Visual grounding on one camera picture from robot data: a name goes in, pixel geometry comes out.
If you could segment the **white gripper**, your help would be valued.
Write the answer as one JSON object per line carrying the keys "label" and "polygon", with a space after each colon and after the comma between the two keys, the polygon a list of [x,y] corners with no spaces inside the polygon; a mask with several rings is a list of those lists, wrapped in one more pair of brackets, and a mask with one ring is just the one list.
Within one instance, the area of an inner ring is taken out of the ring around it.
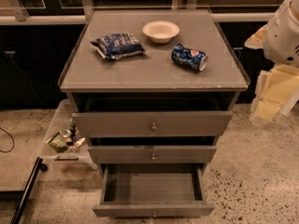
{"label": "white gripper", "polygon": [[[261,27],[245,42],[249,49],[262,49],[266,26]],[[292,110],[291,96],[299,88],[299,68],[282,64],[267,75],[261,95],[256,95],[250,108],[249,120],[255,126],[263,126],[277,114],[288,115]]]}

